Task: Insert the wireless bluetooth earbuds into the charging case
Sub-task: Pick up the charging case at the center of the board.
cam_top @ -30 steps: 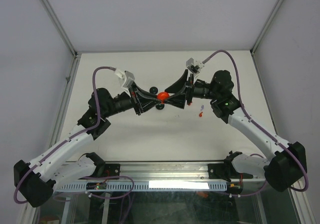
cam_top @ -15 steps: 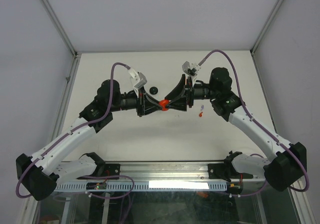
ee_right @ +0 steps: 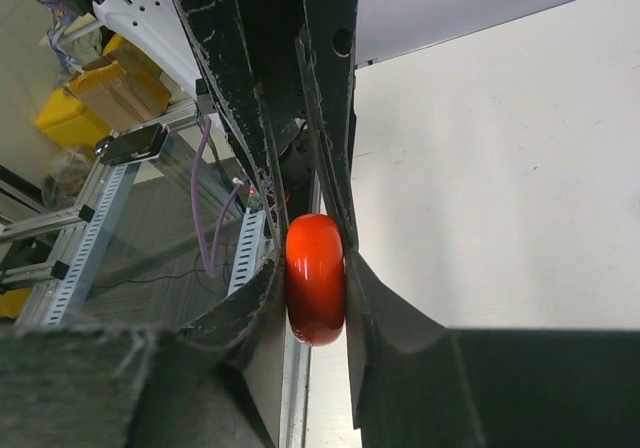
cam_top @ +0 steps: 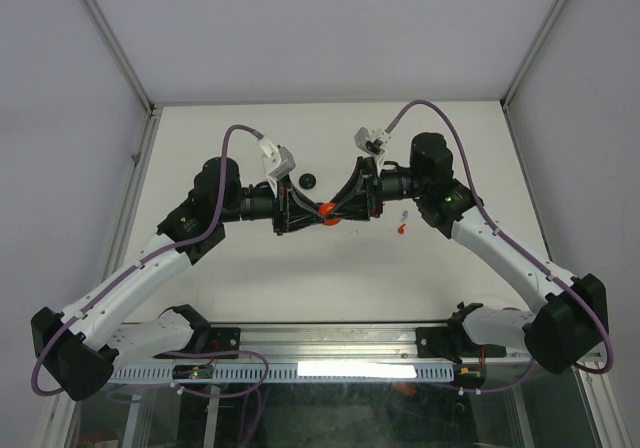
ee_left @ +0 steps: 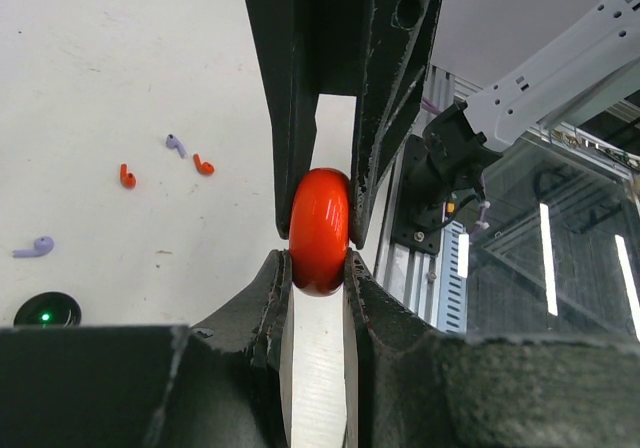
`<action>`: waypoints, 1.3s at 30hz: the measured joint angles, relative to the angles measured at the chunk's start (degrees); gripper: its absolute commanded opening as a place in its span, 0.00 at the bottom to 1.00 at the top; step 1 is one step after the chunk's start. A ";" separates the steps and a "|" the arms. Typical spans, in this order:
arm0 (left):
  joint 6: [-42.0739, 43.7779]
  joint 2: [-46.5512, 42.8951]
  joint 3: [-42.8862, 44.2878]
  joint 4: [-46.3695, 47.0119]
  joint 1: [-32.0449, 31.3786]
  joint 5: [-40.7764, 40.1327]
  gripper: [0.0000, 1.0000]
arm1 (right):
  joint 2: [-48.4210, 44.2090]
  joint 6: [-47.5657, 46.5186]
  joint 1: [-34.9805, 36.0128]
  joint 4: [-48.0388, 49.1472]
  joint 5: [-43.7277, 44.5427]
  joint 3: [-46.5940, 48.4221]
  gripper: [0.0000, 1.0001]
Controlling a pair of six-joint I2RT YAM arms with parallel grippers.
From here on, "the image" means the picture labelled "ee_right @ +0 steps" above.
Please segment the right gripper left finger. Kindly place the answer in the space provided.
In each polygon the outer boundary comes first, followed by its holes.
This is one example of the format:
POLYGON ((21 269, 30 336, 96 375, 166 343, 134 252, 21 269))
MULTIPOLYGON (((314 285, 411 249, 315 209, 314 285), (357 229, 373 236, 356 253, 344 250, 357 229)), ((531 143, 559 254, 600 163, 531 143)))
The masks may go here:
POLYGON ((5 447, 273 447, 279 439, 284 266, 181 330, 1 330, 5 447))

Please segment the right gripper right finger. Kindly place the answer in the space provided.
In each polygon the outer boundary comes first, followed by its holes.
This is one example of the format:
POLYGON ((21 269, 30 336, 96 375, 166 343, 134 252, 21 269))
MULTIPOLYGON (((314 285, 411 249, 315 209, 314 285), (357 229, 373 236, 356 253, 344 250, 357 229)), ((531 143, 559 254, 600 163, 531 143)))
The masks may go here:
POLYGON ((366 447, 635 447, 639 335, 448 328, 346 257, 354 426, 366 447))

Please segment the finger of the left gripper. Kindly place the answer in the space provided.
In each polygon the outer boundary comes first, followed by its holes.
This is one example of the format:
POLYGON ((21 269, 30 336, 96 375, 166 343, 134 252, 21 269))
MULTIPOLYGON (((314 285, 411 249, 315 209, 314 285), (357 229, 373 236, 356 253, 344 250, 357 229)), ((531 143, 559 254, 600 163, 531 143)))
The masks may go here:
POLYGON ((249 164, 278 249, 287 214, 276 143, 264 92, 250 61, 238 0, 173 0, 187 38, 222 113, 249 164))
POLYGON ((327 214, 343 246, 358 246, 351 189, 358 0, 302 0, 304 23, 295 42, 315 169, 327 214))

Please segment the orange charging case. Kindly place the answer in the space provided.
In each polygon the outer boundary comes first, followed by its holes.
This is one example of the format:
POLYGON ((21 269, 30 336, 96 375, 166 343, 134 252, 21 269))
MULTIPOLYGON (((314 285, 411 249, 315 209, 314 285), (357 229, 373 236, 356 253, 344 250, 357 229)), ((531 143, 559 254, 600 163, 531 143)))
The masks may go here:
POLYGON ((326 346, 345 321, 345 267, 340 231, 327 215, 297 217, 285 245, 288 318, 294 335, 310 346, 326 346))

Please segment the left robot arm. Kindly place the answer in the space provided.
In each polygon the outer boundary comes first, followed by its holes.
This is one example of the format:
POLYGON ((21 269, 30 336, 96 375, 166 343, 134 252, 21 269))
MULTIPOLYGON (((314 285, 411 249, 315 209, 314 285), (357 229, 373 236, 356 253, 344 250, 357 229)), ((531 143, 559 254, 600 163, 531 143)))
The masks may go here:
POLYGON ((343 245, 354 250, 357 8, 358 0, 102 0, 94 12, 187 94, 205 83, 274 228, 289 214, 279 156, 304 122, 310 147, 299 168, 319 178, 343 245))

